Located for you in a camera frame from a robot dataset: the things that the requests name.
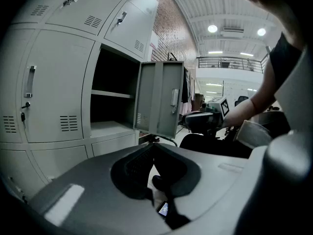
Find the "black metal balcony railing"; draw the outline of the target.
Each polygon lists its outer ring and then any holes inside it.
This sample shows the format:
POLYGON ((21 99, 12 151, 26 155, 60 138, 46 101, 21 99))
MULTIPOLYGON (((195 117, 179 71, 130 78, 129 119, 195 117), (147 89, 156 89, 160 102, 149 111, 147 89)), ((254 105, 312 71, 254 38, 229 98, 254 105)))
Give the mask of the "black metal balcony railing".
POLYGON ((198 64, 203 69, 236 69, 264 73, 267 60, 267 55, 261 61, 251 57, 209 56, 198 57, 198 64))

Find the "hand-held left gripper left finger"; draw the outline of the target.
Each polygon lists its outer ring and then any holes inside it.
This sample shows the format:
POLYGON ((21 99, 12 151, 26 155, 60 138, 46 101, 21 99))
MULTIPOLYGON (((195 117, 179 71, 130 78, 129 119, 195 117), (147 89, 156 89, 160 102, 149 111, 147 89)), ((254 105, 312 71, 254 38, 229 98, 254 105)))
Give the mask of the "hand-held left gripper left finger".
POLYGON ((30 206, 57 230, 73 235, 162 235, 169 227, 149 199, 124 195, 111 179, 119 159, 140 145, 84 160, 46 187, 30 206))

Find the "hanging dark garment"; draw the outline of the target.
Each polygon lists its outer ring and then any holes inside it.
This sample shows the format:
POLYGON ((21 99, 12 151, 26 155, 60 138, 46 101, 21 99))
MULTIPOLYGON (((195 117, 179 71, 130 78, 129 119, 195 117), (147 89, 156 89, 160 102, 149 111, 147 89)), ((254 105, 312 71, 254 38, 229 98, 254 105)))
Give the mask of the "hanging dark garment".
POLYGON ((183 87, 182 87, 182 97, 181 97, 181 102, 182 103, 187 103, 188 102, 188 70, 184 68, 184 75, 183 75, 183 87))

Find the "hanging light garment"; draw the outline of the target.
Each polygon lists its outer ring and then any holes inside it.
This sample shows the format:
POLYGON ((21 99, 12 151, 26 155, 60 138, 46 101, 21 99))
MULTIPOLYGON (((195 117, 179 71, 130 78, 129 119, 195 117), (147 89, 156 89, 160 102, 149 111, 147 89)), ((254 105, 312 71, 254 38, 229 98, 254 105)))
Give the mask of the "hanging light garment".
POLYGON ((189 71, 189 98, 191 101, 195 100, 195 79, 189 71))

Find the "white wall poster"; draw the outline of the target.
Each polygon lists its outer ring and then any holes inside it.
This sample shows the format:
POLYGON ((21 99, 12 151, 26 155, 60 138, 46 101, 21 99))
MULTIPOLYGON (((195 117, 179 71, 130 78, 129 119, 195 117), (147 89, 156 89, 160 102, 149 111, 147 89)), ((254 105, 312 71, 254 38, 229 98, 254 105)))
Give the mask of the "white wall poster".
POLYGON ((158 48, 158 41, 159 41, 159 37, 154 31, 152 31, 151 38, 150 38, 150 45, 149 45, 148 61, 152 60, 153 50, 158 48))

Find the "grey metal locker cabinet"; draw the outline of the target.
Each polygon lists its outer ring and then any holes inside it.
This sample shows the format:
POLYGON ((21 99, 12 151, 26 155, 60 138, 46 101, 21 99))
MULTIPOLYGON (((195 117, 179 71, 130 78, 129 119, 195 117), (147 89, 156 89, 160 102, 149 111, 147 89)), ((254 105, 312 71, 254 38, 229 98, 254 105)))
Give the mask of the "grey metal locker cabinet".
POLYGON ((28 0, 0 44, 0 179, 23 202, 141 132, 177 132, 183 62, 148 61, 158 1, 64 1, 28 0))

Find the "person's right forearm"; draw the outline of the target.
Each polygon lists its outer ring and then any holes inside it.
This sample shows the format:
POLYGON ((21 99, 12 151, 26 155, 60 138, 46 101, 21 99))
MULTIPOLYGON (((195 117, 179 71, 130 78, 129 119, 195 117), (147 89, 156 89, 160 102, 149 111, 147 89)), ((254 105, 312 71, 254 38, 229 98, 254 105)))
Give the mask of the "person's right forearm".
POLYGON ((254 96, 234 107, 225 117, 222 128, 243 124, 245 120, 264 112, 276 99, 275 91, 258 90, 254 96))

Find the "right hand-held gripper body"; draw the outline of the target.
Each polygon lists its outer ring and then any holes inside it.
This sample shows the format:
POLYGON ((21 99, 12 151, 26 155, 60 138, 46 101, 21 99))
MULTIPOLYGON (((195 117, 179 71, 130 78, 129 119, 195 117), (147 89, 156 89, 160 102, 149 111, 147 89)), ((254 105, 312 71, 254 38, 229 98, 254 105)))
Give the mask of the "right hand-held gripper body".
POLYGON ((216 97, 207 103, 207 110, 212 113, 212 125, 216 129, 221 129, 226 115, 230 112, 230 106, 226 97, 216 97))

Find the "person's dark shirt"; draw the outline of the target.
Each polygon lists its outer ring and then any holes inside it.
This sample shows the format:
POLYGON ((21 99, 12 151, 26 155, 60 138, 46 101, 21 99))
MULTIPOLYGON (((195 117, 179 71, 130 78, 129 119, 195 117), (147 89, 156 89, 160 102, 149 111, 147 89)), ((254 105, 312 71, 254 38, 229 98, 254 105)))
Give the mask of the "person's dark shirt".
POLYGON ((275 75, 275 84, 277 89, 279 89, 288 78, 298 63, 301 55, 302 51, 293 47, 287 41, 285 35, 281 33, 276 46, 269 54, 270 62, 275 75))

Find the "small device with blue screen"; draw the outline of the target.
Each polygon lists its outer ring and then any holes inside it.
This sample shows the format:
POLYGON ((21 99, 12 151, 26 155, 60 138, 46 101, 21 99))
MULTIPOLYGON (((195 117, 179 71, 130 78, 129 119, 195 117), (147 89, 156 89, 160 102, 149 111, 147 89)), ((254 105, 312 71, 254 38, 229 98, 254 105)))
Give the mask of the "small device with blue screen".
POLYGON ((168 213, 168 202, 167 201, 163 201, 160 206, 157 208, 157 213, 162 216, 163 218, 165 218, 167 216, 168 213))

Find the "pink garment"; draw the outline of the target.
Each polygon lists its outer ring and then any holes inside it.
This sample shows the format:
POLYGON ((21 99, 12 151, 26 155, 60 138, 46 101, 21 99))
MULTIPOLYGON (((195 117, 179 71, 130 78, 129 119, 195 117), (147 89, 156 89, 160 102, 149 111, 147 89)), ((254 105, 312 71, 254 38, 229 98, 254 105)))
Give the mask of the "pink garment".
POLYGON ((186 102, 186 103, 181 103, 180 104, 180 110, 179 114, 180 115, 185 115, 187 113, 192 112, 192 103, 191 102, 186 102))

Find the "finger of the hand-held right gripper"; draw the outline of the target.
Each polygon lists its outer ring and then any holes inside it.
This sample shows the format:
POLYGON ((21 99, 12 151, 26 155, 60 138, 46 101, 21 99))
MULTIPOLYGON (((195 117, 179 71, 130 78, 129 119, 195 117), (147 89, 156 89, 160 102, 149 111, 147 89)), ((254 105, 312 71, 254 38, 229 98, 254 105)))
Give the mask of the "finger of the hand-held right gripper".
POLYGON ((213 113, 195 112, 185 117, 185 124, 192 133, 206 133, 212 129, 213 113))

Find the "ceiling air conditioner unit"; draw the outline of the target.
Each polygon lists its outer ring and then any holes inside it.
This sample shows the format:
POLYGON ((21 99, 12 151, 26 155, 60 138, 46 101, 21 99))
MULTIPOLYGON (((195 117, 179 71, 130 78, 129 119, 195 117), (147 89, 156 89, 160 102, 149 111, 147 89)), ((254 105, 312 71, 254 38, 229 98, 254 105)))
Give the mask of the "ceiling air conditioner unit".
POLYGON ((242 38, 244 36, 244 29, 235 27, 224 27, 221 31, 221 35, 228 38, 242 38))

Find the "person's dark shoe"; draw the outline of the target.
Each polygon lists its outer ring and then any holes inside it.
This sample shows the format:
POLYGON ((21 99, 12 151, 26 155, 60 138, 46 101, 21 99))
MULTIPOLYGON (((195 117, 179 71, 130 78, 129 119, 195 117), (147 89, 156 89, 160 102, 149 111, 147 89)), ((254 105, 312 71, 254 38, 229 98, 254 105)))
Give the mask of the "person's dark shoe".
POLYGON ((154 187, 159 191, 168 192, 170 190, 170 185, 168 181, 166 181, 159 175, 154 175, 152 177, 152 183, 154 187))

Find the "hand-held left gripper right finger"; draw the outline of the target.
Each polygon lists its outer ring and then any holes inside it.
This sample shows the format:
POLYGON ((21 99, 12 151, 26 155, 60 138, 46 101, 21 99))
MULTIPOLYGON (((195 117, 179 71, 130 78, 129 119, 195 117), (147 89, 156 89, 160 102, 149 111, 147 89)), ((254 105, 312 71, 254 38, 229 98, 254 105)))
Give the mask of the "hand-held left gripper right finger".
POLYGON ((153 145, 153 162, 170 190, 166 221, 193 221, 230 189, 247 159, 205 154, 167 144, 153 145))

